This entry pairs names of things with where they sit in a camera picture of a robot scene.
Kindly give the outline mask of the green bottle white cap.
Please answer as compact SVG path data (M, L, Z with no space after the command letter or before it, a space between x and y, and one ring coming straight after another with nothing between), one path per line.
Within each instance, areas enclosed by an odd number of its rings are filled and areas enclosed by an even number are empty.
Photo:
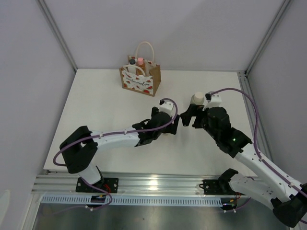
M190 100L190 104L203 105L204 103L204 94L202 92L195 92Z

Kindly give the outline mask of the orange bottle pink cap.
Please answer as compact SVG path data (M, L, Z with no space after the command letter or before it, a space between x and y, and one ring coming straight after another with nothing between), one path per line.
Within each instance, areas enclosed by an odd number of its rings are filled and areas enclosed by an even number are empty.
M145 65L143 58L141 58L141 57L137 58L136 66L138 67L138 68L136 68L137 75L145 76L146 75L146 65Z

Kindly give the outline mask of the small jar dark lid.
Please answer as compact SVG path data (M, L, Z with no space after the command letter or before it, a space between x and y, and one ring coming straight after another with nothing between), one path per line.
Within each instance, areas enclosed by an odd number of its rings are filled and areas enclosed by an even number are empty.
M127 67L128 72L136 74L136 59L132 58L129 60L129 64Z

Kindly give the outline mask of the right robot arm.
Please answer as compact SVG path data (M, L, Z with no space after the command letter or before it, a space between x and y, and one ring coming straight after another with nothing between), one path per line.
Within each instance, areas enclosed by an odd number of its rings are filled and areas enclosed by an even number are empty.
M194 128L204 129L222 152L247 166L261 179L255 181L228 169L224 172L227 177L218 182L222 193L235 191L253 198L290 228L300 222L307 213L307 185L286 174L259 152L248 136L232 127L224 108L191 104L180 117L185 127L194 117Z

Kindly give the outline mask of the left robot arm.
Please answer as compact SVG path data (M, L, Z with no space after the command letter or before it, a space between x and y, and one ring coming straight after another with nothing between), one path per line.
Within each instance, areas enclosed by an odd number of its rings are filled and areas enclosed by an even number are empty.
M63 166L68 173L84 179L91 191L99 192L104 181L99 168L92 164L95 154L116 148L144 146L157 140L161 134L176 134L179 122L177 112L174 103L164 101L159 107L152 108L151 118L123 130L107 133L81 126L60 144Z

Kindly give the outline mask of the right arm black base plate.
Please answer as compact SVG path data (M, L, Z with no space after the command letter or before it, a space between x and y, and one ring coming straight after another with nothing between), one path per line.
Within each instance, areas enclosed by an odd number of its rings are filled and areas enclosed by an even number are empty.
M217 179L205 179L199 184L199 188L204 191L205 195L235 195L227 182Z

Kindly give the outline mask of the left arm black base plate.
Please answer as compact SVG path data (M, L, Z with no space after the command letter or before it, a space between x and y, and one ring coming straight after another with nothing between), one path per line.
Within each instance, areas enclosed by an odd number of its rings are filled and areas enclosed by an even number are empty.
M98 181L97 183L93 184L94 187L103 189L109 193L117 193L118 192L118 178L107 178L104 177L103 180ZM94 189L88 186L82 178L78 178L75 191L77 193L98 193L97 189Z

